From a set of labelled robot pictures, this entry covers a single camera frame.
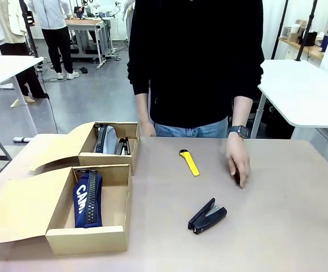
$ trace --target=wristwatch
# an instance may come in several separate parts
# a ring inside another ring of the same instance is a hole
[[[246,139],[249,136],[249,129],[245,126],[232,126],[228,128],[228,134],[230,132],[237,132],[239,136]]]

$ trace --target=hand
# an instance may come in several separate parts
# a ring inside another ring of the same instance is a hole
[[[250,174],[250,157],[246,151],[243,138],[236,132],[231,132],[227,139],[226,158],[230,167],[231,176],[238,169],[241,188],[245,187],[246,178]]]
[[[141,127],[141,136],[145,137],[155,137],[157,133],[155,132],[155,128],[150,121],[145,123],[140,123]]]

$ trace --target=pencil case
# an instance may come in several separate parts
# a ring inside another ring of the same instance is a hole
[[[102,227],[102,176],[97,171],[79,169],[83,173],[73,189],[76,228]]]
[[[94,152],[114,155],[117,144],[115,129],[107,124],[95,124],[94,126],[98,130]]]

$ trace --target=navy blue bag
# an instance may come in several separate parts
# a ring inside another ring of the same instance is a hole
[[[102,227],[102,176],[94,170],[79,169],[78,172],[84,174],[73,189],[75,227]]]

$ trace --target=white sneakers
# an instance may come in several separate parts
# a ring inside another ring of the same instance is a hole
[[[63,73],[57,73],[57,79],[64,79]]]
[[[75,79],[77,77],[79,77],[79,72],[74,71],[72,74],[67,73],[67,79]],[[64,73],[57,73],[57,79],[58,80],[64,79]]]
[[[79,77],[79,72],[74,71],[72,74],[67,73],[67,79],[75,79],[77,77]]]

